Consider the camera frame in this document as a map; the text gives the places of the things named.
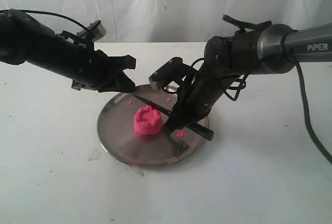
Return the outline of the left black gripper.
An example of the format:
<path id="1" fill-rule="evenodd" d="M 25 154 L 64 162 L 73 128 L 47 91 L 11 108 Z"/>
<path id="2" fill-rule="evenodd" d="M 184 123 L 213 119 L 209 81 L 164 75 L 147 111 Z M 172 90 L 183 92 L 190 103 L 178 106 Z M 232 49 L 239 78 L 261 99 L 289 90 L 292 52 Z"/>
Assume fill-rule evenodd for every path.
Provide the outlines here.
<path id="1" fill-rule="evenodd" d="M 99 93 L 134 92 L 135 83 L 122 70 L 135 68 L 136 58 L 131 55 L 109 57 L 101 50 L 57 42 L 56 73 Z"/>

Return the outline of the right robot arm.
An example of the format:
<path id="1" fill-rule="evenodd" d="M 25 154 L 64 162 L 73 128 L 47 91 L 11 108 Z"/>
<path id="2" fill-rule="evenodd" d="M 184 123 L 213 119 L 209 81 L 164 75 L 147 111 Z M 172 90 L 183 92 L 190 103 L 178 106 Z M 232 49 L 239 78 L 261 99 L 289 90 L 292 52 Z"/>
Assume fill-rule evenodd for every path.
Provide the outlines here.
<path id="1" fill-rule="evenodd" d="M 168 81 L 179 83 L 179 89 L 163 128 L 170 134 L 198 122 L 222 95 L 236 101 L 250 74 L 284 74 L 296 62 L 327 61 L 331 61 L 331 24 L 299 31 L 273 24 L 233 37 L 215 36 L 205 45 L 199 70 L 179 57 L 167 63 Z"/>

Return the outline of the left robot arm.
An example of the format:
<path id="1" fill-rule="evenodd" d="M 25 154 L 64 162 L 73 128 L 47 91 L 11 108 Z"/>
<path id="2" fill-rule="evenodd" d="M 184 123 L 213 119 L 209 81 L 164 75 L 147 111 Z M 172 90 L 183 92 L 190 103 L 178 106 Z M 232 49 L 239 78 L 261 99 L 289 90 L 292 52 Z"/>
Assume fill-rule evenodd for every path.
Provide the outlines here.
<path id="1" fill-rule="evenodd" d="M 131 93 L 135 83 L 124 73 L 135 69 L 130 55 L 109 57 L 95 50 L 95 41 L 106 35 L 100 20 L 81 31 L 55 33 L 31 16 L 31 10 L 1 11 L 1 62 L 31 63 L 72 80 L 72 89 Z"/>

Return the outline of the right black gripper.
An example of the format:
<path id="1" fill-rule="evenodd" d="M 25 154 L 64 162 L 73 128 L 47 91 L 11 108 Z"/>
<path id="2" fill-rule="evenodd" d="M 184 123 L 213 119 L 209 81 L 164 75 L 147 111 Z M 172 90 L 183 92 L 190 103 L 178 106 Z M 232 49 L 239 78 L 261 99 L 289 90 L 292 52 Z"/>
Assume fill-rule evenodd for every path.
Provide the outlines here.
<path id="1" fill-rule="evenodd" d="M 163 132 L 171 134 L 175 130 L 205 118 L 232 83 L 232 75 L 222 75 L 218 78 L 210 68 L 202 65 L 193 84 L 181 89 L 173 111 L 162 111 L 168 117 L 163 124 Z"/>

